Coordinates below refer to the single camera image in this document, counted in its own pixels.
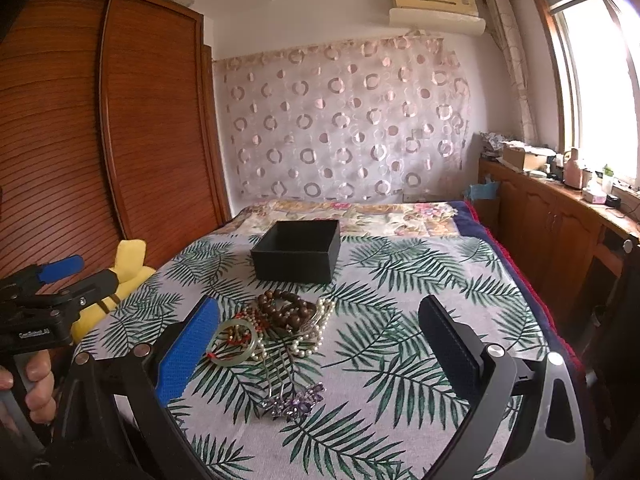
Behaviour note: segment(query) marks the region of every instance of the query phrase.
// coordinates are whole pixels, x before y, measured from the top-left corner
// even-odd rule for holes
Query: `bedspread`
[[[333,298],[337,306],[319,352],[294,358],[283,351],[285,342],[267,344],[288,371],[273,372],[276,388],[279,381],[285,391],[317,381],[326,387],[305,422],[261,416],[266,373],[252,362],[220,368],[202,360],[183,396],[169,404],[194,452],[220,478],[421,478],[468,410],[418,326],[417,309],[428,294],[512,355],[542,358],[548,351],[548,323],[541,327],[509,266],[478,237],[345,235],[329,285],[256,280],[249,250],[259,239],[231,232],[197,240],[89,332],[78,350],[105,358],[153,342],[203,294],[218,300],[223,319],[267,288],[293,290],[306,300]],[[514,397],[508,406],[483,471],[500,458],[518,403]]]
[[[457,210],[447,202],[351,204],[269,200],[245,207],[218,234],[264,234],[279,220],[334,219],[343,235],[457,236]]]

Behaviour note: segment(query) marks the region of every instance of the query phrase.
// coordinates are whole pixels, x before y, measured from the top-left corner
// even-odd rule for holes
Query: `finger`
[[[51,422],[56,416],[56,401],[49,399],[39,410],[30,413],[31,420],[36,424],[46,424]]]
[[[49,375],[51,371],[51,357],[49,351],[40,350],[26,365],[27,378],[36,383]]]
[[[0,366],[0,390],[10,390],[14,387],[14,377],[9,370]]]
[[[36,412],[47,405],[53,395],[53,383],[53,374],[49,372],[49,375],[38,381],[33,390],[24,397],[24,402],[32,412]]]

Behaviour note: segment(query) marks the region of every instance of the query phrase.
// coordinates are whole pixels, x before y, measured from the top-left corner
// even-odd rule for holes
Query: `black box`
[[[265,282],[331,283],[340,251],[340,222],[276,222],[251,250]]]

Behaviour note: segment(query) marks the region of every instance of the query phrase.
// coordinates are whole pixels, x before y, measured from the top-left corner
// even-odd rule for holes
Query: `white wall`
[[[204,32],[202,34],[202,42],[205,45],[209,45],[213,50],[215,48],[215,40],[213,36],[213,21],[211,21],[206,16],[204,17]]]
[[[390,7],[391,0],[274,0],[259,9],[214,19],[213,56],[226,59],[292,46],[406,33],[405,28],[388,26]],[[469,133],[515,132],[515,102],[502,53],[494,40],[487,33],[479,38],[444,36],[447,49],[456,51],[469,82]],[[466,181],[473,183],[478,179],[479,145],[471,138],[469,141],[464,169]],[[235,173],[228,175],[229,179],[235,177]]]
[[[529,99],[542,144],[558,150],[559,123],[551,54],[534,0],[510,0],[529,68]]]

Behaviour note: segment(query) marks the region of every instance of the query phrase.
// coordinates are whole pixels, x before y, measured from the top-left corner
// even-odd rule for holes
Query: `window frame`
[[[611,19],[620,27],[620,19],[617,14],[617,7],[611,0],[603,0]],[[580,113],[580,92],[575,65],[572,61],[570,51],[571,43],[566,38],[566,24],[562,12],[551,11],[547,0],[534,0],[540,20],[545,31],[546,43],[551,56],[551,64],[554,71],[556,83],[556,98],[558,102],[558,131],[559,131],[559,151],[566,152],[572,146],[579,146],[582,137],[582,124]],[[636,134],[638,135],[638,161],[636,178],[616,174],[616,177],[637,189],[640,184],[640,84],[638,72],[631,50],[625,40],[626,64],[629,70],[629,77],[634,93],[636,104]]]

